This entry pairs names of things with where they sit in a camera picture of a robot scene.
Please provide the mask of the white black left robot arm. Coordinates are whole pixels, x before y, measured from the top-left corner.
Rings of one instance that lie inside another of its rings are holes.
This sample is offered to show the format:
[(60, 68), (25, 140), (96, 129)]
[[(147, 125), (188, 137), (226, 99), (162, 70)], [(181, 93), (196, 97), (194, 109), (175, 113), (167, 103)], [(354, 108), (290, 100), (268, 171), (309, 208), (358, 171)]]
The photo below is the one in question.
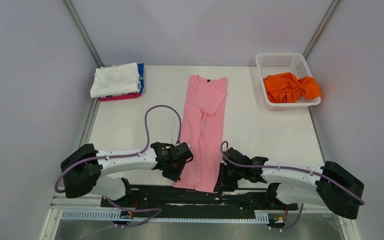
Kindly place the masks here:
[(63, 189), (68, 199), (87, 194), (109, 198), (120, 206), (129, 206), (133, 193), (126, 178), (113, 178), (112, 174), (133, 171), (161, 171), (164, 178), (173, 182), (181, 179), (186, 164), (194, 156), (187, 143), (177, 145), (154, 142), (145, 149), (129, 151), (103, 151), (95, 149), (92, 143), (78, 148), (60, 164)]

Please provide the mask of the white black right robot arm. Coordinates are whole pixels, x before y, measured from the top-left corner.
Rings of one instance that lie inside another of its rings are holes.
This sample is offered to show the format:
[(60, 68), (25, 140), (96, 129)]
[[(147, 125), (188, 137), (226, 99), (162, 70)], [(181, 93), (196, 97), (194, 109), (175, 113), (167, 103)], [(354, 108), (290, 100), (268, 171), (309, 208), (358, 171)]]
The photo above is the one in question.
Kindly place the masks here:
[(214, 192), (232, 192), (239, 180), (267, 184), (262, 204), (269, 210), (309, 204), (328, 208), (346, 219), (358, 217), (364, 183), (336, 162), (299, 166), (281, 164), (267, 157), (250, 158), (230, 147), (222, 153), (222, 163)]

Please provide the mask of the pink t-shirt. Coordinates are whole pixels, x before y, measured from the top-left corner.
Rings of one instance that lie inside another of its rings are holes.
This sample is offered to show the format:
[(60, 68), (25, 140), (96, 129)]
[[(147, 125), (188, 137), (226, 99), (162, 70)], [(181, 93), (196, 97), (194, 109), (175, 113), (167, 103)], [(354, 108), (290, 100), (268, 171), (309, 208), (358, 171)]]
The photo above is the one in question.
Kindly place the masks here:
[(189, 77), (180, 141), (189, 144), (193, 160), (185, 164), (173, 187), (214, 191), (222, 161), (227, 83), (226, 78)]

